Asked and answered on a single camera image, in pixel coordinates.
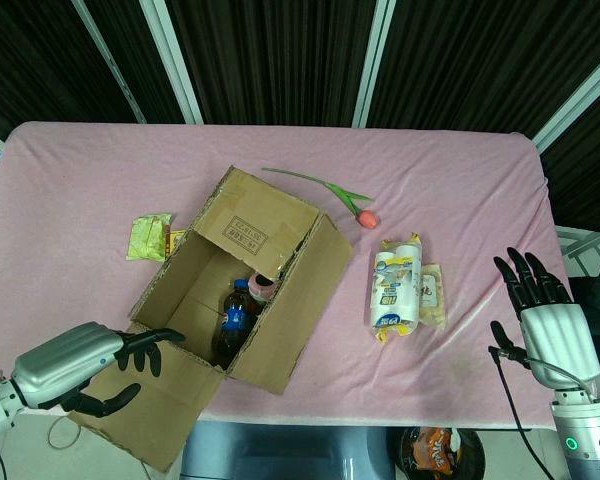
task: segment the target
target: robotic hand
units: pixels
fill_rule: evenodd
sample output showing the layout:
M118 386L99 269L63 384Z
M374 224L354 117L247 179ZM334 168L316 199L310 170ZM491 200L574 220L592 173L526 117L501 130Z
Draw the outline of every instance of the robotic hand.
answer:
M13 426L13 417L24 409L50 409L104 417L127 405L140 391L132 383L108 400L81 393L91 377L118 361L125 370L133 355L137 370L143 371L145 355L151 373L160 375L161 356L156 342L179 342L185 337L169 328L131 334L109 330L95 322L85 323L49 340L16 359L11 379L0 374L0 433Z
M590 388L600 364L584 313L534 255L522 257L513 248L507 253L518 276L502 258L494 262L507 285L526 349L516 347L499 322L491 322L499 348L489 347L489 352L500 372L499 357L505 357L555 390L551 410L571 477L600 480L600 400Z

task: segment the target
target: table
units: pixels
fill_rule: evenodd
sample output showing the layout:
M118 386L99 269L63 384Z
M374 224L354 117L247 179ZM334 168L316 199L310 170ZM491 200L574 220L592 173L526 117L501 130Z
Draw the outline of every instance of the table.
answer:
M131 221L173 212L186 227L231 164L324 209L355 253L285 394L228 380L202 419L513 428L489 322L521 334L492 257L532 251L565 280L546 179L519 134L24 124L0 158L0 369L83 322L126 328L159 268L125 260ZM362 229L327 189L266 166L375 197L380 226ZM364 323L371 258L381 239L411 231L423 263L442 267L448 327L382 346ZM552 392L504 368L522 423L552 427Z

